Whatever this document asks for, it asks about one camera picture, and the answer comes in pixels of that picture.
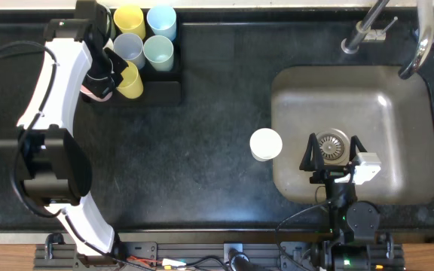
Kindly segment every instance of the faucet spout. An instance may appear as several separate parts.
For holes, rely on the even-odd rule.
[[[401,79],[410,78],[425,62],[434,38],[434,16],[432,0],[417,0],[420,36],[413,59],[399,70]]]

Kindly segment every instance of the white wall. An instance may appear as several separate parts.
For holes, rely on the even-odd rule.
[[[99,0],[116,8],[136,4],[142,8],[166,4],[176,8],[282,8],[282,7],[370,7],[376,0]],[[73,9],[76,0],[0,0],[1,9]],[[416,6],[415,0],[391,0],[388,7]]]

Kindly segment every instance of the black cup rack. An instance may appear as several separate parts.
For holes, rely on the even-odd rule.
[[[143,43],[148,38],[154,35],[145,18],[146,35]],[[105,102],[98,102],[90,97],[80,93],[80,98],[83,102],[90,103],[95,106],[177,106],[182,102],[182,55],[180,52],[181,44],[181,24],[177,20],[177,36],[172,41],[173,43],[173,68],[168,72],[159,72],[154,69],[150,62],[145,60],[145,67],[139,70],[139,76],[143,82],[143,93],[135,99],[128,99],[118,90],[113,91],[112,97]],[[121,34],[120,29],[115,26],[117,37]]]

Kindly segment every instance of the sink basin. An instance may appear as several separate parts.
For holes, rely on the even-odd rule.
[[[274,183],[291,201],[315,203],[317,184],[299,170],[309,135],[322,143],[327,163],[348,161],[351,136],[377,153],[381,171],[356,186],[360,200],[419,204],[434,198],[434,126],[428,88],[399,67],[294,67],[272,83],[272,128],[283,139]],[[317,198],[325,199],[324,189]]]

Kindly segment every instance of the yellow cup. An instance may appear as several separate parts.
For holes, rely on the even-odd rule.
[[[122,33],[137,34],[142,40],[145,38],[145,20],[139,6],[125,5],[119,7],[115,11],[113,20]]]
[[[128,67],[121,72],[124,80],[118,85],[117,90],[128,99],[135,99],[142,95],[143,83],[135,64],[130,61],[127,63]]]

